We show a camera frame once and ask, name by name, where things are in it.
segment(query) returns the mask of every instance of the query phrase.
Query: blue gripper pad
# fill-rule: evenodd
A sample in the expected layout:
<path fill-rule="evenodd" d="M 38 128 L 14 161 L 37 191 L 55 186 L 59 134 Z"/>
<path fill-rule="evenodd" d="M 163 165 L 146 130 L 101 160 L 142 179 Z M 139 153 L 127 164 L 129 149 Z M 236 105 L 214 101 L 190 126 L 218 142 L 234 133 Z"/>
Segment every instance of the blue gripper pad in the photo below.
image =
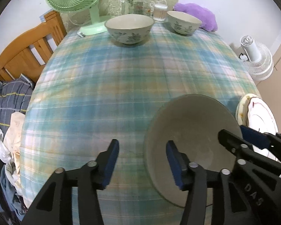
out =
<path fill-rule="evenodd" d="M 270 140 L 265 134 L 262 134 L 254 129 L 248 128 L 244 125 L 240 126 L 242 138 L 251 143 L 254 146 L 257 146 L 259 149 L 268 149 L 270 147 Z"/>
<path fill-rule="evenodd" d="M 112 173 L 114 172 L 114 167 L 119 155 L 120 145 L 116 139 L 113 139 L 107 149 L 105 154 L 107 155 L 107 163 L 104 167 L 104 180 L 102 181 L 102 186 L 105 189 L 110 183 Z"/>
<path fill-rule="evenodd" d="M 179 187 L 180 190 L 182 190 L 184 187 L 182 175 L 187 172 L 187 166 L 174 141 L 168 141 L 166 145 L 166 153 L 167 160 L 170 164 L 171 171 L 175 180 L 175 184 Z"/>

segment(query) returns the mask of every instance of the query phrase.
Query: stuffed animal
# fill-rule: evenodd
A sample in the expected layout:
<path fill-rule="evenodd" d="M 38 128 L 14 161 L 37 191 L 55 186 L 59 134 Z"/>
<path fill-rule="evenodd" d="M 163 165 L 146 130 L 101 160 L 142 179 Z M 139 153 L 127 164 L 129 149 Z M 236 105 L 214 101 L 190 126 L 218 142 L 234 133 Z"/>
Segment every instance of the stuffed animal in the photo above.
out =
<path fill-rule="evenodd" d="M 215 15 L 207 8 L 203 8 L 195 3 L 181 4 L 177 3 L 174 6 L 175 11 L 188 13 L 202 21 L 200 28 L 208 32 L 217 31 L 217 23 Z"/>

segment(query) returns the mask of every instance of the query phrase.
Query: plaid tablecloth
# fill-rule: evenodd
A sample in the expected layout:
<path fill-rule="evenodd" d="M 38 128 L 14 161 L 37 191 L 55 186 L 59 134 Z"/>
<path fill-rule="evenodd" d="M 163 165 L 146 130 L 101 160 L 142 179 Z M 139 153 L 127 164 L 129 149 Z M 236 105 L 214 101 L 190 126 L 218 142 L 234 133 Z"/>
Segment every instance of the plaid tablecloth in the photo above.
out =
<path fill-rule="evenodd" d="M 146 41 L 125 46 L 107 32 L 82 39 L 71 31 L 45 67 L 27 109 L 21 142 L 25 202 L 31 204 L 56 168 L 79 168 L 116 138 L 120 154 L 111 184 L 98 192 L 105 225 L 179 224 L 182 209 L 159 195 L 145 168 L 150 121 L 180 95 L 208 95 L 234 114 L 247 93 L 259 95 L 216 33 L 200 29 L 188 37 L 156 23 Z M 77 190 L 73 219 L 78 224 Z"/>

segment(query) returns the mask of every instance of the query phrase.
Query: white wall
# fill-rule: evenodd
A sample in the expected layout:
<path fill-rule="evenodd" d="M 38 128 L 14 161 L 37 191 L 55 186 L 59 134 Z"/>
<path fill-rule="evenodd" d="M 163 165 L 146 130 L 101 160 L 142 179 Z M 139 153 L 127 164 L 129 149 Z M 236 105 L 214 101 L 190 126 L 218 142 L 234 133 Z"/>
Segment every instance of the white wall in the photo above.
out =
<path fill-rule="evenodd" d="M 232 47 L 251 35 L 274 54 L 281 44 L 281 11 L 273 0 L 179 0 L 197 3 L 216 15 L 218 33 Z"/>
<path fill-rule="evenodd" d="M 17 36 L 41 23 L 51 8 L 45 0 L 12 0 L 0 15 L 0 54 Z"/>

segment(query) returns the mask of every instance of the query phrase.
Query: stack of plates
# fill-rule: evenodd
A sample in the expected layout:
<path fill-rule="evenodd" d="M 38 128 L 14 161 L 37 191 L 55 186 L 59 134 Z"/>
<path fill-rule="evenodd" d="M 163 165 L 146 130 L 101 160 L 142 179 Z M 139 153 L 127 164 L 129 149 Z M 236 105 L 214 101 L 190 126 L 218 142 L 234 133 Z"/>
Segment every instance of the stack of plates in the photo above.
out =
<path fill-rule="evenodd" d="M 276 135 L 278 127 L 268 105 L 257 95 L 247 94 L 240 100 L 235 118 L 239 125 L 244 125 L 261 133 L 271 133 Z M 260 150 L 253 146 L 254 151 L 268 158 L 278 161 L 278 159 L 267 149 Z"/>

